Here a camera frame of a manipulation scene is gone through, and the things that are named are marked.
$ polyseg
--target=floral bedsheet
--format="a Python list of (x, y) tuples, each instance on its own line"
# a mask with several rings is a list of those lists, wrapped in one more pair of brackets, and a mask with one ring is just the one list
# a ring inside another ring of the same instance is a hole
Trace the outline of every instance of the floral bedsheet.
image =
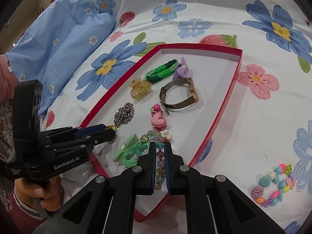
[[(196, 168), (208, 176), (226, 175), (250, 196), (262, 176), (291, 164), (296, 186), (283, 202), (263, 210), (294, 234), (312, 209), (312, 34), (298, 5), (293, 0), (91, 1), (117, 23), (49, 107), (43, 129), (78, 126), (121, 75), (160, 43), (241, 48), (238, 82)], [(65, 201), (95, 175), (90, 163), (66, 172)], [(266, 198), (274, 188), (265, 190)], [(157, 232), (186, 233), (176, 215), (177, 226), (157, 225)], [(134, 233), (149, 229), (134, 226)]]

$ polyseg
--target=striped cuff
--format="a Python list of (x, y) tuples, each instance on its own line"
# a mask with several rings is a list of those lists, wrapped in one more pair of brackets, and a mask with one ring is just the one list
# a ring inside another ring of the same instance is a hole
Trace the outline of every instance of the striped cuff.
[(24, 211), (26, 214), (28, 214), (29, 216), (38, 219), (38, 220), (43, 220), (43, 218), (39, 215), (38, 211), (28, 207), (24, 202), (22, 202), (19, 197), (16, 194), (16, 189), (14, 187), (14, 194), (13, 194), (14, 200), (16, 202), (16, 204), (19, 206), (19, 208)]

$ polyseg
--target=chain necklace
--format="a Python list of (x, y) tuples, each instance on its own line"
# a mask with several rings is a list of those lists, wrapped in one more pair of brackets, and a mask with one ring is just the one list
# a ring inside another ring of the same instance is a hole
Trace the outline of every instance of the chain necklace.
[(133, 118), (135, 113), (135, 109), (132, 103), (127, 102), (123, 107), (118, 109), (118, 112), (115, 112), (114, 115), (114, 124), (117, 128), (120, 127), (121, 124), (128, 124), (129, 121)]

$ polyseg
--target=white daisy print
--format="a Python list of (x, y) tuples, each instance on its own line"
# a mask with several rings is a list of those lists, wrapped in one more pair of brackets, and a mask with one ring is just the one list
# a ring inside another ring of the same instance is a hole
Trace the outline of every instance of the white daisy print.
[(18, 79), (20, 80), (20, 82), (25, 81), (25, 75), (21, 74)]
[(92, 9), (87, 8), (87, 9), (85, 10), (85, 12), (86, 12), (86, 14), (90, 14), (90, 13), (92, 12)]
[(96, 42), (97, 42), (97, 38), (95, 37), (95, 36), (92, 36), (91, 38), (90, 38), (90, 44), (92, 44), (92, 45), (95, 45), (96, 44)]
[(53, 41), (54, 46), (56, 46), (58, 43), (60, 42), (60, 40), (56, 39)]
[(50, 85), (50, 93), (53, 94), (54, 93), (54, 86)]

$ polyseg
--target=human hand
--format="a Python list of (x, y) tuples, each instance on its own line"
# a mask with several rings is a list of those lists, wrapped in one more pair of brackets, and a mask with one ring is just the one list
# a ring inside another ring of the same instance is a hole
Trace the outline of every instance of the human hand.
[(57, 211), (62, 206), (63, 188), (60, 175), (49, 179), (45, 188), (23, 178), (15, 180), (16, 195), (27, 206), (37, 209), (32, 198), (44, 198), (40, 204), (48, 211)]

